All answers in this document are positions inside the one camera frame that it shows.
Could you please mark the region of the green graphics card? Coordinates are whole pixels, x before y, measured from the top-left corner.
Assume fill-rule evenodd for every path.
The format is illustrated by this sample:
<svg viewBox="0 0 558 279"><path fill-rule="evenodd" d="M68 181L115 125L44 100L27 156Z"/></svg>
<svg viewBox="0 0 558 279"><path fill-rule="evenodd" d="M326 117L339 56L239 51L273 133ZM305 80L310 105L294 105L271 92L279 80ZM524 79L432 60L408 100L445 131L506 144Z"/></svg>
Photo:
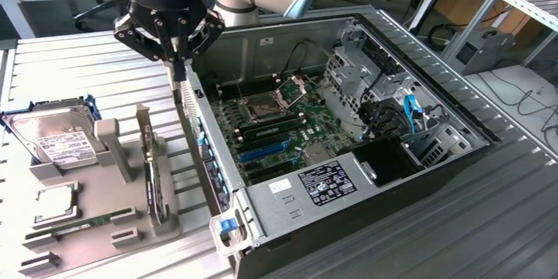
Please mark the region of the green graphics card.
<svg viewBox="0 0 558 279"><path fill-rule="evenodd" d="M153 225L163 225L169 221L169 206L165 204L158 157L161 147L158 136L153 129L150 107L137 106L137 119L141 130L145 178L147 190L147 213Z"/></svg>

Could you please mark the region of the black office chair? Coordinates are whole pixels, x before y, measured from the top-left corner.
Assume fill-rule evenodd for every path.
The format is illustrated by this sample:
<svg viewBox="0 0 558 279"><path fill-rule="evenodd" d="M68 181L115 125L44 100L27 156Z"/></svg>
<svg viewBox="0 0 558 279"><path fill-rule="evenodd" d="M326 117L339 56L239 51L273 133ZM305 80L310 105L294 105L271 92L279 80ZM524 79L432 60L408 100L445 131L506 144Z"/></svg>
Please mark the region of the black office chair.
<svg viewBox="0 0 558 279"><path fill-rule="evenodd" d="M95 17L103 11L111 8L118 9L119 15L123 16L129 9L129 0L95 0L96 5L84 12L72 14L75 27L80 31L92 31L92 28L87 25L86 19Z"/></svg>

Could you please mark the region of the blue disk caddy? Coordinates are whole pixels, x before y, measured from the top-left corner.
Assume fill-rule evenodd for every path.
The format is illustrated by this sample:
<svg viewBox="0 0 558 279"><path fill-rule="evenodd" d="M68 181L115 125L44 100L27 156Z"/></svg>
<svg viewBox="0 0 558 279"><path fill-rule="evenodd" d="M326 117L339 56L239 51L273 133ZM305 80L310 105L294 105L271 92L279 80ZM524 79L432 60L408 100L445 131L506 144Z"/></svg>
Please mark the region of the blue disk caddy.
<svg viewBox="0 0 558 279"><path fill-rule="evenodd" d="M8 133L14 133L14 127L8 125L4 118L15 114L28 113L35 111L44 111L51 109L67 108L71 106L84 105L87 112L92 115L94 120L100 120L102 115L95 103L95 97L90 94L68 99L55 99L46 101L32 101L31 99L15 101L7 105L0 106L0 126Z"/></svg>

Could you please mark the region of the installed RAM stick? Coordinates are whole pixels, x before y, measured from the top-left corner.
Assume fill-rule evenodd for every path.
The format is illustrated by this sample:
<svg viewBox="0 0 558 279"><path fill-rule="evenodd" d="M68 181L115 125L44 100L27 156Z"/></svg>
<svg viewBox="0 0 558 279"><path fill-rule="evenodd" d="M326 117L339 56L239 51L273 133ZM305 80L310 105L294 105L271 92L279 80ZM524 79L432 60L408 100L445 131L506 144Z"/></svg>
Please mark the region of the installed RAM stick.
<svg viewBox="0 0 558 279"><path fill-rule="evenodd" d="M239 128L241 136L246 142L271 137L274 135L286 133L295 129L301 129L306 124L303 117L278 119L267 123L258 123L255 125Z"/></svg>

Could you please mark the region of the silver hard disk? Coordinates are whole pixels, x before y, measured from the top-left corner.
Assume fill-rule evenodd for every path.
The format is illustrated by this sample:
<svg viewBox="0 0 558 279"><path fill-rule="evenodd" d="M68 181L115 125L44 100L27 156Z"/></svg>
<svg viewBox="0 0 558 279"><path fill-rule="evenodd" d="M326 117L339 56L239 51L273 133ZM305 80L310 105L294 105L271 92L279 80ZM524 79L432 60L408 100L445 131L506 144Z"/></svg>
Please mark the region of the silver hard disk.
<svg viewBox="0 0 558 279"><path fill-rule="evenodd" d="M4 118L12 135L39 164L67 170L96 163L107 150L95 137L95 122L84 105L15 114Z"/></svg>

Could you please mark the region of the blue expansion slot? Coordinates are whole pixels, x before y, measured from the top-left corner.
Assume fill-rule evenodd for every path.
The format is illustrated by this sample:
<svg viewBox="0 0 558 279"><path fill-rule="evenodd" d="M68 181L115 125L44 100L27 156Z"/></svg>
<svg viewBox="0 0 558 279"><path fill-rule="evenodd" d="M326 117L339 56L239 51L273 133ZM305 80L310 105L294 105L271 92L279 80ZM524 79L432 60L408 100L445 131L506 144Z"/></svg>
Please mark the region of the blue expansion slot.
<svg viewBox="0 0 558 279"><path fill-rule="evenodd" d="M269 155L277 154L283 152L290 144L290 140L285 140L274 145L266 146L265 148L259 148L253 152L246 152L241 154L239 161L249 162Z"/></svg>

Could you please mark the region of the green Dell motherboard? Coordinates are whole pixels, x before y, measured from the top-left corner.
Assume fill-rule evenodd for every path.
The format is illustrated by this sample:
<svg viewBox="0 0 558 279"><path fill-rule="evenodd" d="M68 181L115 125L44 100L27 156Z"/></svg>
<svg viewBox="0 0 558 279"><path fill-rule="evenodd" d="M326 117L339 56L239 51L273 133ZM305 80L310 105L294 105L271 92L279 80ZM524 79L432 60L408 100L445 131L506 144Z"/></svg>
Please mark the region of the green Dell motherboard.
<svg viewBox="0 0 558 279"><path fill-rule="evenodd" d="M305 126L301 129L246 142L241 136L239 128L258 123L247 123L245 121L239 111L239 101L251 95L262 93L270 93L273 95L273 91L291 76L297 76L305 81L307 94L286 110L285 116L258 123L303 117L306 119ZM334 116L326 106L323 89L325 87L307 76L289 75L279 77L277 74L267 80L215 87L215 92L210 97L210 106L221 131L223 132L241 177L247 185L255 185L310 166L311 164L303 155L303 149L310 144L322 142L333 157L335 157L339 149L353 143L350 135L342 128L341 119ZM242 153L253 152L285 140L290 140L290 144L283 152L249 162L239 161Z"/></svg>

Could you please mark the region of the silver chipset heatsink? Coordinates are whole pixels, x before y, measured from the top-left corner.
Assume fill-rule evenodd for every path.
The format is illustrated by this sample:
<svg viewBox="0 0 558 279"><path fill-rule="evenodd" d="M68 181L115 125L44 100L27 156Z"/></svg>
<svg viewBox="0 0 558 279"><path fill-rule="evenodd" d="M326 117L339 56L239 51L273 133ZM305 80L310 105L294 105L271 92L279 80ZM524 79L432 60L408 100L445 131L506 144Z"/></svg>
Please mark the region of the silver chipset heatsink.
<svg viewBox="0 0 558 279"><path fill-rule="evenodd" d="M333 154L322 142L315 142L306 146L303 149L303 155L311 165L327 161L333 157Z"/></svg>

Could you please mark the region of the grey parts rack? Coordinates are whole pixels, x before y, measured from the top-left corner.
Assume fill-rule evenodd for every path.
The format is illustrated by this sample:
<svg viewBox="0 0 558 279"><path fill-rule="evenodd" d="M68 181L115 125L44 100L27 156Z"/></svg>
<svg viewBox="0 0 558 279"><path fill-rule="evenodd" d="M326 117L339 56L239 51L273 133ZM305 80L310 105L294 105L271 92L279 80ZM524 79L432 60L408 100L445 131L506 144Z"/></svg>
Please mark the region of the grey parts rack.
<svg viewBox="0 0 558 279"><path fill-rule="evenodd" d="M108 257L138 250L175 238L181 234L178 201L174 192L167 143L158 136L161 155L158 165L165 204L169 206L169 221L153 225L147 213L147 190L145 178L141 134L138 140L121 142L117 119L95 123L95 137L107 150L96 155L96 163L62 170L52 163L32 163L30 171L39 180L32 194L32 221L22 237L23 254L18 261L18 273L31 279L43 279L67 272ZM35 223L39 192L58 187L74 190L74 208L67 216ZM24 240L38 230L78 222L134 207L130 214L111 222L74 231L64 235L44 235Z"/></svg>

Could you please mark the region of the silver CPU chip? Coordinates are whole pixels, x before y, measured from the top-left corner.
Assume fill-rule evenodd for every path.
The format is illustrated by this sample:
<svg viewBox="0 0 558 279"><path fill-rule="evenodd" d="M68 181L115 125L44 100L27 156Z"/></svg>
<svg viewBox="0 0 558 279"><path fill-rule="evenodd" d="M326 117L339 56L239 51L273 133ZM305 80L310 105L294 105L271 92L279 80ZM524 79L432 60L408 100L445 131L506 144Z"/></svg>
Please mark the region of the silver CPU chip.
<svg viewBox="0 0 558 279"><path fill-rule="evenodd" d="M39 192L35 223L67 216L74 208L74 190L63 186Z"/></svg>

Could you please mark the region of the silver power supply unit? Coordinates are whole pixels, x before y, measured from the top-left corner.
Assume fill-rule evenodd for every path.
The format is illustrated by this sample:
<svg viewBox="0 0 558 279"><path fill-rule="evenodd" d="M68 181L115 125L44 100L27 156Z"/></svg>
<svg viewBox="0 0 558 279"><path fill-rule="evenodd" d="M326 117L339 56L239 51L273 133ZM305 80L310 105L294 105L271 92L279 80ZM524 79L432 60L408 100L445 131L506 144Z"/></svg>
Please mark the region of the silver power supply unit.
<svg viewBox="0 0 558 279"><path fill-rule="evenodd" d="M353 153L293 171L246 190L262 242L297 231L381 193L369 163Z"/></svg>

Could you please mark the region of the loose green RAM stick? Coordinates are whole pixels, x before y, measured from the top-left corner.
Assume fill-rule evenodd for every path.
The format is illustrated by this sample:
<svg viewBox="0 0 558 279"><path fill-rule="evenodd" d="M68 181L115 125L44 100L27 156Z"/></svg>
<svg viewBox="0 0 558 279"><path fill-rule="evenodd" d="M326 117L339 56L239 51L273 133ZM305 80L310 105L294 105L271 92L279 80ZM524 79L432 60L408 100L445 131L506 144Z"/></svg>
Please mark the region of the loose green RAM stick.
<svg viewBox="0 0 558 279"><path fill-rule="evenodd" d="M114 217L117 217L119 215L123 215L123 214L130 214L130 213L133 213L134 210L135 210L134 207L123 208L123 209L117 210L117 211L114 211L108 214L95 216L92 218L80 220L78 222L66 223L60 226L50 227L50 228L42 229L42 230L38 230L38 231L27 234L24 236L24 240L31 240L31 239L39 238L44 235L59 236L59 235L64 235L67 233L71 233L74 231L79 231L82 229L87 229L87 228L91 228L91 227L104 225L104 224L111 222L111 219Z"/></svg>

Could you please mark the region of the grey control box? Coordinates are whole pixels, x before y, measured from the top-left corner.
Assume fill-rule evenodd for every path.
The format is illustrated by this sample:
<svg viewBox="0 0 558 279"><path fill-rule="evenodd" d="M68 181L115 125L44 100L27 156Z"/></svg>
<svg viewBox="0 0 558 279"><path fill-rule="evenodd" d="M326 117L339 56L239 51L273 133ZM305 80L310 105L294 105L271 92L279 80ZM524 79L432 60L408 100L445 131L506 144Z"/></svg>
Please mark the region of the grey control box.
<svg viewBox="0 0 558 279"><path fill-rule="evenodd" d="M514 45L512 33L504 33L494 27L477 28L469 34L449 65L462 76L485 72Z"/></svg>

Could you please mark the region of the black plastic duct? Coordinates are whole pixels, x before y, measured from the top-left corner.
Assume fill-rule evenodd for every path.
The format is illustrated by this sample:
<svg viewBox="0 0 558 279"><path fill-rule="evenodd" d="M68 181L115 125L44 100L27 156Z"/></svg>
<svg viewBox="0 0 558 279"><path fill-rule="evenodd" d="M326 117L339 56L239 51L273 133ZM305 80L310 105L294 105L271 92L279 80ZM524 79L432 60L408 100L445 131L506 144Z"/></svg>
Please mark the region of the black plastic duct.
<svg viewBox="0 0 558 279"><path fill-rule="evenodd" d="M377 186L404 179L426 168L400 137L385 136L363 140L349 150L365 166L365 171Z"/></svg>

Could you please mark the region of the aluminium slat frame table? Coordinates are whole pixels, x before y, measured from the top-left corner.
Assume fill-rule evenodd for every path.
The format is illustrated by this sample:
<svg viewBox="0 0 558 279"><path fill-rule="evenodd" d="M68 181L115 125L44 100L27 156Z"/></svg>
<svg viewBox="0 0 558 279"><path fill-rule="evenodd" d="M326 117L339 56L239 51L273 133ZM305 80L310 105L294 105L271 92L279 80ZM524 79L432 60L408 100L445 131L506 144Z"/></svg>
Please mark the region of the aluminium slat frame table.
<svg viewBox="0 0 558 279"><path fill-rule="evenodd" d="M558 0L486 0L452 39L442 59L449 64L469 34L485 28L482 22L497 3L542 24L549 36L530 53L521 54L512 47L490 70L461 76L505 117L558 154Z"/></svg>

